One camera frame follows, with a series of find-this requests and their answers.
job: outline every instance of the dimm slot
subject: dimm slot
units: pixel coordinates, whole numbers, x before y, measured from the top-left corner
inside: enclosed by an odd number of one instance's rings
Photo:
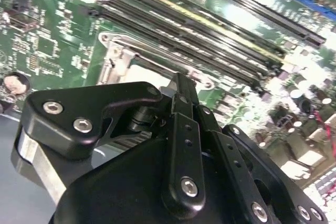
[[[207,27],[214,29],[218,32],[220,32],[221,34],[230,37],[231,39],[245,45],[246,47],[250,47],[253,48],[254,50],[258,51],[259,53],[261,53],[262,55],[265,55],[266,57],[272,58],[273,60],[277,60],[282,62],[283,60],[274,52],[270,52],[264,48],[261,48],[260,46],[256,45],[255,43],[252,43],[251,41],[242,38],[241,36],[235,34],[234,32],[225,29],[224,27],[215,24],[214,22],[208,20],[207,18],[200,16],[199,14],[195,14],[192,11],[189,11],[185,8],[183,8],[182,6],[179,6],[178,4],[175,4],[169,0],[156,0],[158,2],[161,2],[162,4],[170,7],[171,9],[175,10],[176,12],[185,15],[186,17],[199,22],[199,23],[203,23],[204,25],[206,25]]]
[[[175,52],[178,52],[182,55],[186,55],[189,58],[195,59],[200,64],[205,64],[210,66],[212,69],[221,72],[223,75],[229,76],[239,83],[248,85],[250,87],[257,87],[260,86],[259,82],[255,78],[251,78],[241,72],[234,70],[233,68],[226,66],[226,65],[219,65],[218,62],[207,59],[203,55],[198,54],[197,52],[193,51],[192,49],[188,49],[183,45],[179,45],[175,41],[171,41],[168,37],[165,37],[161,34],[158,34],[154,31],[149,30],[146,26],[142,26],[141,24],[134,22],[133,20],[127,18],[127,16],[122,16],[120,13],[113,13],[111,10],[102,8],[100,12],[100,16],[111,20],[114,23],[119,23],[122,26],[127,26],[132,30],[135,30],[146,36],[149,40],[156,41],[158,44],[162,44]]]
[[[223,52],[220,48],[216,47],[208,43],[205,40],[198,38],[197,36],[186,33],[185,31],[178,31],[178,28],[174,28],[167,22],[158,19],[157,17],[151,15],[150,13],[144,12],[144,10],[131,6],[127,3],[124,3],[119,0],[111,0],[109,3],[112,7],[123,10],[127,13],[127,15],[132,15],[133,19],[139,19],[142,22],[148,22],[151,25],[155,25],[158,29],[161,29],[174,37],[181,38],[187,41],[191,45],[195,45],[196,47],[200,48],[201,50],[207,52],[208,55],[221,56],[223,60],[226,60],[234,65],[237,65],[239,68],[244,69],[245,71],[249,72],[250,74],[254,75],[255,77],[259,77],[256,73],[261,73],[263,76],[267,76],[268,71],[262,69],[252,63],[247,62],[246,60],[240,59],[236,55],[230,54],[228,52]]]
[[[306,29],[305,27],[295,23],[291,19],[282,16],[254,0],[231,0],[237,6],[249,11],[254,16],[264,20],[270,21],[281,29],[289,31],[294,37],[306,42],[314,48],[320,48],[326,41],[325,38]]]

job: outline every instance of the silver screw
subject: silver screw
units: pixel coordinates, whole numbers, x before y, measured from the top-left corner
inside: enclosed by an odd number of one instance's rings
[[[187,98],[184,97],[183,95],[180,96],[180,100],[181,100],[182,102],[184,102],[184,103],[188,103]]]
[[[252,211],[255,214],[255,216],[257,216],[258,219],[261,222],[267,222],[267,219],[268,219],[267,214],[266,214],[264,208],[262,208],[260,204],[258,204],[256,202],[253,202],[252,203]]]
[[[205,112],[205,114],[208,114],[208,115],[210,115],[210,113],[211,113],[210,110],[207,107],[204,107],[203,111]]]
[[[236,135],[240,134],[239,129],[237,129],[236,127],[232,127],[232,130]]]
[[[153,95],[157,95],[157,94],[158,94],[157,91],[156,91],[156,89],[153,88],[153,87],[148,87],[148,88],[147,88],[147,91],[150,92],[150,93],[153,94]]]
[[[318,220],[322,220],[322,216],[320,215],[319,212],[317,212],[314,208],[310,208],[310,210]]]
[[[58,102],[45,102],[43,109],[48,114],[57,115],[63,111],[63,106]]]
[[[182,190],[185,194],[187,194],[189,197],[196,197],[198,193],[198,189],[196,184],[189,178],[184,178],[181,181]]]
[[[84,118],[78,118],[73,123],[74,128],[81,133],[88,133],[92,130],[92,123]]]
[[[310,220],[310,215],[307,212],[307,210],[305,210],[303,207],[298,206],[299,212],[301,214],[302,217],[304,217],[306,220]]]

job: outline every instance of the black metal bracket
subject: black metal bracket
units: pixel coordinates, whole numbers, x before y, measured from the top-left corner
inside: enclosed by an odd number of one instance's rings
[[[192,80],[178,73],[165,92],[138,82],[27,98],[12,163],[58,203],[50,223],[327,223],[241,129],[218,126]],[[152,138],[92,169],[107,134],[122,141],[142,129]]]
[[[171,214],[191,219],[205,204],[205,188],[198,123],[193,104],[198,104],[194,82],[178,73],[168,85],[176,90],[171,106],[171,129],[166,149],[162,199]]]
[[[161,99],[159,90],[146,82],[38,91],[27,98],[21,125],[29,137],[64,157],[83,159],[90,157],[103,136],[104,119],[113,118],[116,125],[127,109],[155,104]],[[46,112],[43,105],[48,101],[60,104],[62,113]],[[73,124],[80,118],[92,125],[89,132],[75,129]]]
[[[315,203],[241,129],[227,125],[223,133],[249,160],[255,184],[281,223],[327,223],[321,211],[316,215]]]

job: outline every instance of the integrated circuit chip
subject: integrated circuit chip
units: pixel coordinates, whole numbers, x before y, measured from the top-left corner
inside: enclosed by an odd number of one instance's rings
[[[12,9],[18,12],[30,9],[31,5],[32,5],[31,0],[12,0]]]

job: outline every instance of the capacitor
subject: capacitor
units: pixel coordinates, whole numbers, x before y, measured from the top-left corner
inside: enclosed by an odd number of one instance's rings
[[[288,133],[293,133],[295,131],[294,124],[291,121],[286,121],[283,126]]]
[[[261,135],[260,133],[256,133],[255,134],[255,139],[256,139],[259,147],[265,147],[266,142],[265,142],[265,138],[263,137],[263,135]]]
[[[244,129],[248,123],[246,122],[246,120],[240,116],[236,117],[233,119],[234,124],[236,124],[239,128]]]
[[[302,126],[302,122],[297,115],[295,115],[294,113],[289,113],[289,116],[291,117],[291,122],[294,127],[298,128]]]
[[[302,95],[301,97],[297,99],[293,99],[296,106],[300,109],[301,112],[310,115],[313,112],[313,106],[310,102],[310,100]]]
[[[24,94],[30,89],[28,78],[18,72],[7,74],[3,79],[3,86],[8,93],[13,95]]]
[[[332,101],[331,98],[329,98],[324,91],[320,90],[317,87],[312,87],[311,91],[315,94],[317,99],[319,99],[322,102],[322,104],[327,105],[331,103]]]
[[[307,90],[309,88],[309,82],[303,76],[296,76],[294,78],[294,83],[299,87],[301,90]]]
[[[254,118],[254,113],[249,107],[243,107],[241,112],[243,117],[247,120],[252,120]]]
[[[286,90],[292,98],[299,98],[303,95],[303,92],[299,90],[295,85],[290,85],[286,87]]]

